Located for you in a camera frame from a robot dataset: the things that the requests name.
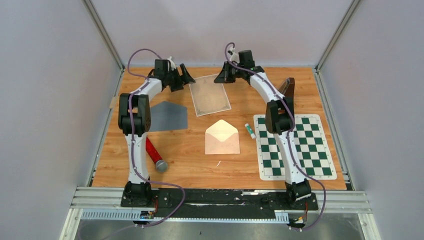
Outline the cream pink envelope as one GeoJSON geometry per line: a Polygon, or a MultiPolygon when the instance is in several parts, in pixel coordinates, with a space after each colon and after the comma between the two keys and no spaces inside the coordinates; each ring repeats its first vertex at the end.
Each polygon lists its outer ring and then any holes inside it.
{"type": "Polygon", "coordinates": [[[231,155],[240,153],[239,131],[233,125],[220,119],[206,129],[206,155],[231,155]]]}

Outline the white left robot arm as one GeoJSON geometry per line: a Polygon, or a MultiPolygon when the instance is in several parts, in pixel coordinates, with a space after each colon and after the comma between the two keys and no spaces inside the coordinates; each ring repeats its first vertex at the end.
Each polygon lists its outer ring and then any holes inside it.
{"type": "Polygon", "coordinates": [[[149,206],[153,193],[146,161],[147,134],[151,128],[150,101],[165,88],[172,92],[183,90],[184,85],[194,83],[194,78],[181,63],[176,67],[170,59],[156,59],[140,87],[119,96],[118,127],[128,146],[129,176],[124,187],[124,200],[149,206]]]}

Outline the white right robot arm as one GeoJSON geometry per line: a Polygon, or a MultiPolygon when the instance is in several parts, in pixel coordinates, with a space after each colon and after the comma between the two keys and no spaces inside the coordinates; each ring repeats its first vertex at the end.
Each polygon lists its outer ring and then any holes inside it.
{"type": "Polygon", "coordinates": [[[225,50],[226,61],[215,83],[233,83],[244,79],[266,103],[265,125],[277,143],[283,160],[286,186],[285,201],[292,209],[298,209],[312,195],[307,174],[297,154],[294,140],[295,115],[292,97],[286,97],[268,79],[264,69],[255,64],[251,50],[238,53],[233,48],[225,50]]]}

